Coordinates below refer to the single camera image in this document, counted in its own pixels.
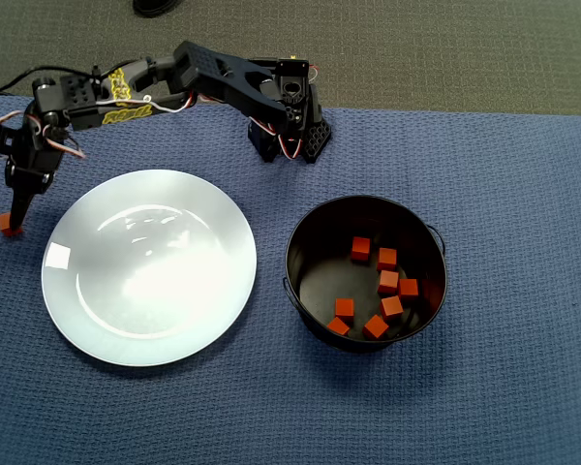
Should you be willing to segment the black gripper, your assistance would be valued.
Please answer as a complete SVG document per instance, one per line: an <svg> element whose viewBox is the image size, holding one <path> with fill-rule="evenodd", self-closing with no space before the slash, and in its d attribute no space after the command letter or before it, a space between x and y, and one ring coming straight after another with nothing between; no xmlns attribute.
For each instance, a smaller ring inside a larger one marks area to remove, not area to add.
<svg viewBox="0 0 581 465"><path fill-rule="evenodd" d="M51 185L63 152L48 144L34 121L26 121L15 135L5 176L14 191L9 227L20 229L35 195L44 194Z"/></svg>

